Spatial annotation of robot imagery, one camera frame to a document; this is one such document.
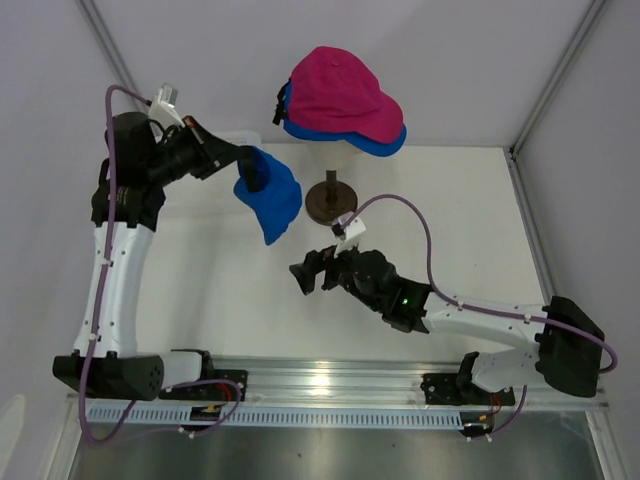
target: metal frame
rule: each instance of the metal frame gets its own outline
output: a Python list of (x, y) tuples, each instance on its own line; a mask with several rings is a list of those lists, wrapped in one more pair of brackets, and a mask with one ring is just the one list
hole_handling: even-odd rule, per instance
[[(540, 233), (533, 216), (520, 170), (516, 163), (518, 154), (540, 121), (555, 94), (560, 89), (579, 53), (584, 48), (598, 21), (602, 18), (610, 0), (593, 0), (571, 40), (562, 53), (556, 68), (549, 77), (538, 101), (524, 123), (510, 152), (505, 151), (516, 199), (533, 255), (536, 272), (545, 300), (556, 292), (549, 262), (544, 253)], [(113, 40), (95, 0), (77, 0), (89, 28), (96, 38), (105, 59), (118, 81), (128, 89), (139, 92), (126, 62)], [(132, 101), (132, 107), (141, 106)], [(389, 362), (322, 362), (289, 360), (219, 359), (221, 368), (243, 368), (251, 375), (251, 387), (247, 405), (289, 407), (349, 407), (364, 406), (379, 409), (425, 408), (419, 389), (420, 376), (428, 371), (455, 371), (455, 365), (407, 364)], [(596, 445), (598, 457), (607, 479), (630, 478), (620, 454), (604, 393), (585, 401), (559, 394), (552, 389), (530, 390), (527, 410), (582, 410), (587, 418)], [(78, 446), (80, 438), (77, 407), (73, 396), (69, 397), (67, 421), (62, 431), (58, 451), (47, 478), (66, 478), (71, 466), (69, 456)]]
[(571, 40), (569, 40), (569, 43), (562, 52), (560, 60), (556, 64), (549, 80), (547, 80), (547, 84), (542, 90), (540, 97), (538, 97), (531, 113), (524, 122), (524, 126), (520, 130), (520, 134), (511, 149), (514, 159), (518, 158), (518, 154), (522, 150), (522, 146), (527, 141), (532, 130), (538, 124), (544, 113), (547, 111), (549, 105), (553, 102), (553, 99), (555, 98), (558, 90), (560, 90), (564, 79), (567, 78), (567, 75), (571, 71), (578, 55), (586, 45), (593, 31), (596, 29), (606, 7), (608, 7), (610, 3), (611, 0), (592, 0), (591, 5), (589, 5), (589, 8), (580, 20), (576, 30), (573, 32)]

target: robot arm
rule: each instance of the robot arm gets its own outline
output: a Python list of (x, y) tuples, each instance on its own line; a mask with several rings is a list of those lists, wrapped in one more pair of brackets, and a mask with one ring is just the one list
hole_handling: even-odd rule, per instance
[[(108, 161), (102, 164), (92, 197), (96, 225), (94, 266), (89, 298), (73, 353), (54, 360), (53, 373), (79, 389), (89, 342), (95, 339), (87, 392), (93, 397), (153, 400), (161, 390), (180, 383), (208, 379), (213, 366), (208, 352), (172, 351), (140, 354), (135, 318), (142, 270), (158, 215), (165, 201), (163, 187), (191, 174), (206, 179), (234, 162), (241, 164), (249, 191), (260, 191), (268, 178), (254, 169), (251, 147), (238, 147), (202, 128), (193, 117), (181, 119), (173, 104), (177, 92), (163, 86), (151, 102), (149, 115), (129, 112), (114, 117), (118, 192), (111, 264), (102, 294), (98, 331), (91, 317), (104, 263), (109, 205)], [(164, 130), (156, 142), (151, 123)]]
[(570, 395), (596, 394), (602, 355), (598, 345), (557, 326), (521, 320), (551, 319), (604, 340), (602, 331), (571, 300), (554, 297), (548, 306), (509, 305), (436, 291), (398, 275), (381, 252), (358, 251), (364, 231), (359, 218), (344, 230), (334, 228), (337, 245), (309, 252), (303, 263), (289, 267), (305, 295), (313, 292), (315, 276), (324, 272), (323, 290), (341, 286), (397, 330), (457, 333), (511, 347), (495, 354), (467, 354), (458, 374), (443, 379), (448, 382), (446, 394), (439, 395), (442, 385), (431, 383), (438, 375), (429, 375), (423, 383), (427, 403), (489, 405), (495, 392), (545, 383)]

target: cap brim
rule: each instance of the cap brim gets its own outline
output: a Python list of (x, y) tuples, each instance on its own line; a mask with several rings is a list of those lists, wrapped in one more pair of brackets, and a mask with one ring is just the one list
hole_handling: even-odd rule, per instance
[(403, 128), (402, 109), (397, 102), (384, 92), (380, 110), (368, 115), (366, 123), (355, 129), (356, 133), (378, 143), (393, 143)]
[(311, 142), (337, 142), (345, 140), (363, 152), (369, 153), (376, 157), (388, 157), (396, 153), (407, 138), (407, 128), (403, 125), (398, 138), (392, 143), (375, 142), (359, 133), (326, 133), (317, 132), (308, 128), (296, 125), (290, 120), (284, 120), (284, 130), (292, 137), (300, 140), (308, 140)]

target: floor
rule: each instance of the floor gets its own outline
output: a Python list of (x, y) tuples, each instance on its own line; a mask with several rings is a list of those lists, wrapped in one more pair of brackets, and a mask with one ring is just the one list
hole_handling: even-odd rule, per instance
[[(307, 148), (265, 145), (306, 192), (323, 172)], [(167, 189), (167, 205), (143, 276), (139, 350), (201, 348), (227, 357), (458, 362), (497, 350), (461, 335), (392, 330), (340, 289), (303, 296), (288, 266), (333, 243), (301, 211), (266, 247), (253, 213), (232, 194), (229, 168)], [(440, 286), (475, 298), (542, 300), (502, 150), (405, 147), (392, 158), (360, 155), (338, 178), (360, 203), (379, 193), (413, 201), (430, 223)], [(385, 201), (364, 212), (361, 250), (379, 249), (408, 278), (425, 279), (425, 238), (405, 206)]]

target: purple cable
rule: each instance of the purple cable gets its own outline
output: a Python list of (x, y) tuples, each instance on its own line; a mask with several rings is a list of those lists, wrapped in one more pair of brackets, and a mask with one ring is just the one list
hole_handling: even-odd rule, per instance
[[(111, 264), (111, 249), (113, 244), (113, 229), (115, 228), (115, 220), (116, 220), (116, 195), (117, 195), (117, 183), (116, 183), (116, 153), (115, 153), (115, 132), (113, 126), (113, 109), (111, 105), (111, 97), (113, 96), (113, 92), (119, 90), (121, 92), (126, 93), (127, 95), (139, 100), (145, 105), (151, 105), (151, 102), (146, 98), (138, 95), (135, 92), (127, 90), (120, 85), (111, 85), (107, 88), (107, 92), (105, 94), (105, 111), (107, 115), (107, 147), (109, 149), (109, 207), (108, 207), (108, 215), (107, 215), (107, 234), (105, 239), (104, 246), (104, 263), (102, 268), (100, 269), (100, 276), (98, 278), (98, 286), (96, 289), (96, 297), (93, 303), (93, 316), (91, 318), (91, 334), (94, 338), (89, 340), (89, 346), (87, 348), (87, 353), (85, 356), (84, 363), (82, 365), (82, 372), (80, 373), (80, 386), (78, 388), (78, 410), (79, 410), (79, 420), (80, 420), (80, 429), (82, 431), (82, 436), (84, 440), (92, 446), (101, 446), (108, 443), (113, 437), (120, 431), (122, 426), (124, 425), (129, 412), (135, 405), (135, 400), (131, 401), (127, 408), (123, 412), (122, 416), (116, 423), (116, 426), (113, 430), (104, 438), (95, 438), (91, 434), (91, 430), (89, 428), (89, 422), (87, 421), (87, 411), (86, 411), (86, 399), (87, 399), (87, 381), (89, 379), (89, 369), (91, 366), (91, 360), (93, 359), (93, 355), (96, 349), (96, 338), (98, 333), (98, 326), (100, 323), (100, 310), (102, 308), (102, 298), (104, 296), (104, 289), (107, 282), (107, 273), (109, 271), (109, 266)], [(231, 411), (226, 414), (224, 417), (219, 419), (216, 423), (207, 427), (206, 429), (198, 432), (197, 436), (200, 436), (206, 432), (210, 432), (215, 430), (220, 426), (220, 424), (229, 418), (233, 414), (233, 412), (238, 408), (240, 404), (241, 391), (240, 387), (230, 380), (200, 380), (191, 383), (183, 383), (180, 385), (176, 385), (173, 388), (185, 388), (191, 386), (198, 385), (208, 385), (208, 384), (218, 384), (224, 383), (226, 385), (231, 385), (236, 389), (236, 403), (231, 409)], [(144, 432), (144, 435), (149, 433), (153, 433), (154, 431)]]
[[(187, 435), (193, 433), (193, 437), (202, 437), (203, 435), (207, 435), (208, 433), (213, 432), (214, 430), (217, 430), (218, 428), (220, 428), (220, 426), (226, 422), (229, 417), (231, 417), (231, 415), (234, 414), (234, 412), (236, 411), (236, 409), (238, 408), (238, 406), (240, 405), (240, 399), (242, 398), (242, 390), (240, 390), (240, 386), (236, 383), (233, 382), (231, 380), (223, 380), (223, 379), (217, 379), (217, 380), (197, 380), (195, 382), (189, 382), (189, 383), (181, 383), (179, 385), (175, 385), (173, 388), (186, 388), (186, 387), (197, 387), (197, 386), (201, 386), (201, 385), (214, 385), (214, 384), (225, 384), (225, 385), (229, 385), (232, 386), (235, 390), (236, 390), (236, 400), (233, 404), (233, 407), (231, 407), (231, 410), (229, 410), (227, 413), (225, 413), (222, 417), (218, 418), (218, 420), (216, 420), (213, 424), (209, 425), (207, 428), (204, 428), (200, 431), (193, 431), (190, 432), (188, 430), (177, 430), (178, 432), (181, 433), (186, 433)], [(128, 437), (123, 438), (122, 440), (119, 440), (117, 442), (115, 442), (114, 445), (121, 445), (125, 442), (129, 442), (131, 440), (138, 440), (140, 438), (143, 437), (147, 437), (149, 435), (153, 435), (155, 433), (160, 433), (160, 432), (175, 432), (176, 431), (176, 427), (159, 427), (159, 428), (154, 428), (151, 430), (145, 430), (144, 432), (140, 432), (137, 433), (135, 435), (130, 435)]]
[(513, 414), (509, 417), (509, 420), (504, 422), (502, 425), (496, 428), (493, 432), (487, 433), (484, 437), (468, 437), (468, 440), (481, 440), (483, 438), (488, 438), (491, 435), (495, 435), (496, 433), (504, 432), (505, 430), (507, 430), (509, 427), (511, 427), (511, 425), (513, 425), (513, 421), (516, 418), (518, 418), (518, 416), (520, 416), (520, 414), (522, 413), (522, 409), (524, 408), (526, 399), (527, 399), (527, 386), (525, 385), (522, 387), (522, 396), (520, 397), (520, 403), (518, 403), (517, 408), (515, 409)]
[[(413, 212), (418, 216), (418, 219), (420, 220), (420, 223), (422, 223), (422, 228), (424, 229), (424, 232), (425, 232), (425, 234), (427, 236), (427, 278), (429, 279), (429, 283), (431, 284), (431, 288), (436, 293), (436, 295), (438, 295), (440, 298), (442, 298), (445, 302), (451, 303), (453, 305), (458, 304), (458, 301), (455, 298), (449, 297), (446, 293), (444, 293), (442, 290), (440, 290), (440, 288), (437, 286), (437, 284), (435, 282), (435, 279), (433, 278), (433, 271), (432, 271), (432, 268), (431, 268), (431, 254), (432, 254), (432, 249), (431, 249), (431, 247), (432, 247), (431, 231), (429, 230), (429, 225), (427, 224), (427, 221), (425, 220), (424, 215), (422, 215), (420, 210), (418, 210), (418, 207), (416, 207), (409, 200), (407, 200), (404, 197), (401, 197), (400, 195), (394, 195), (392, 193), (385, 193), (385, 194), (382, 194), (382, 195), (376, 195), (375, 197), (372, 197), (369, 200), (367, 200), (366, 202), (364, 202), (362, 204), (362, 206), (360, 208), (358, 208), (356, 210), (356, 212), (342, 226), (346, 227), (356, 217), (358, 217), (362, 213), (362, 211), (364, 209), (366, 209), (369, 205), (371, 205), (374, 202), (377, 202), (378, 200), (383, 200), (383, 199), (392, 199), (392, 200), (397, 200), (399, 202), (402, 202), (406, 206), (408, 206), (411, 210), (413, 210)], [(547, 325), (551, 325), (552, 327), (561, 328), (563, 330), (566, 330), (568, 332), (571, 332), (571, 333), (579, 335), (579, 336), (581, 336), (583, 338), (586, 338), (587, 340), (589, 340), (589, 341), (595, 343), (596, 345), (598, 345), (603, 350), (607, 351), (607, 353), (611, 356), (611, 363), (607, 367), (601, 368), (600, 369), (601, 373), (611, 372), (611, 371), (615, 370), (615, 368), (618, 366), (618, 355), (616, 354), (615, 350), (611, 346), (609, 346), (609, 344), (607, 344), (606, 342), (603, 342), (602, 340), (600, 340), (595, 335), (592, 335), (592, 334), (587, 333), (587, 332), (583, 332), (579, 328), (573, 327), (571, 325), (566, 325), (566, 324), (564, 324), (562, 322), (558, 322), (557, 320), (553, 320), (551, 318), (535, 317), (535, 316), (531, 316), (531, 318), (528, 318), (525, 315), (519, 314), (519, 313), (502, 312), (500, 310), (493, 310), (491, 308), (478, 307), (476, 305), (469, 305), (467, 303), (463, 304), (460, 308), (462, 308), (464, 310), (470, 310), (472, 312), (483, 313), (485, 315), (495, 315), (497, 317), (511, 318), (511, 319), (515, 319), (515, 320), (522, 320), (524, 322), (544, 323), (544, 324), (547, 324)]]

